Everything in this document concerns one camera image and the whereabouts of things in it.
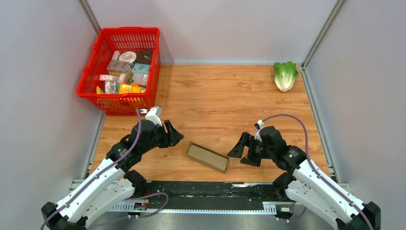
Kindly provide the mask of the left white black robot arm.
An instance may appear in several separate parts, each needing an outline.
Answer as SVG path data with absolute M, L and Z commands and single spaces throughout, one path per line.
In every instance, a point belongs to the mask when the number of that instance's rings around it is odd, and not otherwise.
M 73 192 L 56 203 L 43 205 L 40 229 L 86 230 L 116 203 L 130 197 L 147 199 L 145 178 L 131 168 L 148 151 L 176 146 L 183 138 L 169 120 L 163 125 L 139 120 Z

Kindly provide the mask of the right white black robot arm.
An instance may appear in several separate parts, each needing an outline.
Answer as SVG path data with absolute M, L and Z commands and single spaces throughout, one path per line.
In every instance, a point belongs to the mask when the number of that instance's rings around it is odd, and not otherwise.
M 259 129 L 254 136 L 242 133 L 227 156 L 256 167 L 262 159 L 271 159 L 284 171 L 272 183 L 275 198 L 302 204 L 336 230 L 382 228 L 381 209 L 374 202 L 365 203 L 339 186 L 303 150 L 287 145 L 273 126 Z

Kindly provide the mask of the brown cardboard paper box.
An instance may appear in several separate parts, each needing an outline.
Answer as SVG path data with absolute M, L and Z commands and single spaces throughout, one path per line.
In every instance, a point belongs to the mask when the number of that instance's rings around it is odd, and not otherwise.
M 191 161 L 197 162 L 219 173 L 226 173 L 230 163 L 230 159 L 227 156 L 191 141 L 189 142 L 186 155 Z

